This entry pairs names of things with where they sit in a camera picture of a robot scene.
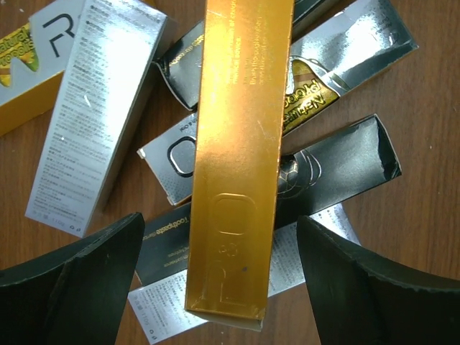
wooden table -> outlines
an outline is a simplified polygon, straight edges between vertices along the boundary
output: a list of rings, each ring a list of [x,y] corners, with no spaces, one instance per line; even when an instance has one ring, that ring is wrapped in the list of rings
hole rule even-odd
[[[49,2],[1,0],[0,37],[25,24],[30,14]],[[158,9],[179,21],[178,38],[203,18],[204,0],[156,2]],[[403,175],[347,201],[351,223],[366,248],[422,271],[460,279],[460,1],[392,2],[419,51],[294,132],[283,150],[304,147],[378,113],[399,154]],[[150,220],[170,208],[136,150],[186,114],[160,83],[94,229],[132,211],[141,211]],[[24,217],[50,117],[47,112],[0,138],[0,269],[76,240]],[[147,344],[129,305],[117,344]],[[270,300],[262,333],[207,324],[164,344],[319,344],[319,338],[302,285]]]

metallic packaging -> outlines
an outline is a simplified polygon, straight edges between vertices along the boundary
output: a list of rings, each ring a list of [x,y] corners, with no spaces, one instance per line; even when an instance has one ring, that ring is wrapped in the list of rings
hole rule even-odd
[[[137,0],[86,0],[26,216],[83,236],[102,208],[174,23]]]
[[[359,243],[341,204],[316,213],[311,218],[343,238]],[[305,282],[295,238],[296,226],[294,223],[275,232],[270,263],[269,297]],[[156,263],[156,259],[152,258],[150,256],[149,263]],[[131,307],[151,345],[206,322],[183,309],[186,274],[187,270],[184,267],[175,274],[166,275],[163,279],[128,294]]]
[[[283,134],[417,47],[388,0],[356,1],[291,46]],[[184,85],[198,95],[198,84],[191,78]],[[173,205],[191,195],[197,118],[188,116],[139,150],[141,157],[155,155],[146,161]]]
[[[206,3],[185,308],[234,326],[267,306],[292,17],[293,1]]]
[[[0,136],[50,110],[84,0],[54,0],[0,39]]]
[[[299,216],[321,212],[401,175],[390,138],[376,115],[281,160],[277,231]],[[190,203],[147,223],[136,267],[143,285],[187,268],[189,233]]]
[[[293,39],[339,0],[295,0]],[[172,94],[188,110],[196,110],[201,79],[204,23],[200,21],[162,56],[157,64]]]

black plastic object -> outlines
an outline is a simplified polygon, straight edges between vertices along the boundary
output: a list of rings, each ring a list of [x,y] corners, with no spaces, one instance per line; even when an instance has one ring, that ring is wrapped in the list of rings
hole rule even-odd
[[[342,239],[302,216],[298,247],[323,345],[460,344],[460,282]]]
[[[143,233],[133,213],[0,271],[0,344],[114,344]]]

embossed logo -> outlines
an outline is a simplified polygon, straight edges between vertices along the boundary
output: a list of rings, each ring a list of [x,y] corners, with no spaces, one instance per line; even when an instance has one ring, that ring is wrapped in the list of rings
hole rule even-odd
[[[306,149],[282,159],[278,176],[278,199],[299,196],[321,178],[320,162]]]

yellow label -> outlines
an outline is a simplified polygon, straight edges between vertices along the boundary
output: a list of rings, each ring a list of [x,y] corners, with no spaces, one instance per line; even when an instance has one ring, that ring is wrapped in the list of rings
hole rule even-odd
[[[293,75],[294,92],[285,97],[283,134],[292,131],[339,99],[339,95],[328,88],[303,61],[293,61]]]
[[[29,23],[0,40],[0,83],[4,86],[10,86],[12,82],[10,67],[13,58],[20,59],[34,72],[38,69],[38,57]]]

